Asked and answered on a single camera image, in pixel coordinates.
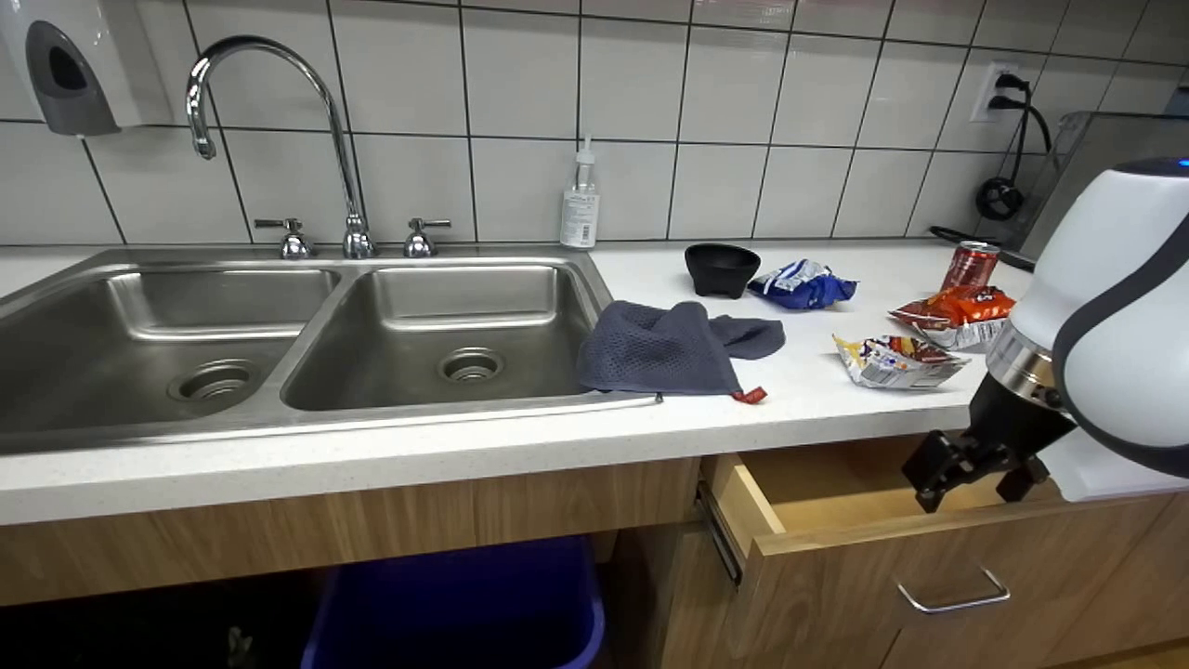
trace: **red can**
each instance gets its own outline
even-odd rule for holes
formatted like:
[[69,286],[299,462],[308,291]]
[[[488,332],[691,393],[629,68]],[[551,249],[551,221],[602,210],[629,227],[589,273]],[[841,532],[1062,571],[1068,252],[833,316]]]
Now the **red can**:
[[963,291],[978,295],[992,281],[992,273],[998,264],[998,249],[987,242],[963,242],[952,258],[952,267],[943,273],[941,291]]

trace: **black bowl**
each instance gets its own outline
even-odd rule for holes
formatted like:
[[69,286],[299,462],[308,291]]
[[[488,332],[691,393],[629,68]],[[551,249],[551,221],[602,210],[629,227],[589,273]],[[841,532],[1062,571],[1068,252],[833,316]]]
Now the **black bowl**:
[[685,267],[703,299],[739,299],[759,273],[759,258],[739,245],[688,245]]

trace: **open drawer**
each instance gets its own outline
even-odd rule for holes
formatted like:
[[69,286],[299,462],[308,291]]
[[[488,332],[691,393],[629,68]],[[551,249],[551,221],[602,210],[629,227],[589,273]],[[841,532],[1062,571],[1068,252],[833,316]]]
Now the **open drawer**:
[[920,514],[917,437],[722,457],[708,517],[735,591],[713,667],[1042,667],[1150,506],[998,502],[995,476]]

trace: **soap dispenser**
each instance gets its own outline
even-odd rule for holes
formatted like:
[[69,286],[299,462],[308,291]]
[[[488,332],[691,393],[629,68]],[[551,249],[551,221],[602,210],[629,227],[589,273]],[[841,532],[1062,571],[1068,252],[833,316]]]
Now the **soap dispenser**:
[[562,193],[562,245],[593,249],[599,239],[599,188],[593,188],[593,145],[583,139],[574,153],[571,185]]
[[0,39],[57,135],[119,135],[166,118],[132,0],[2,0]]

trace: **blue trash bin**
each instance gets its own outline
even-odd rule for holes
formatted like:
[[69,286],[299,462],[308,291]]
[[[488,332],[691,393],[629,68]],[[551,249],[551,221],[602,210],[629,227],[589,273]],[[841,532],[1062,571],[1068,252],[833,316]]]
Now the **blue trash bin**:
[[604,613],[583,539],[336,569],[299,669],[588,669]]

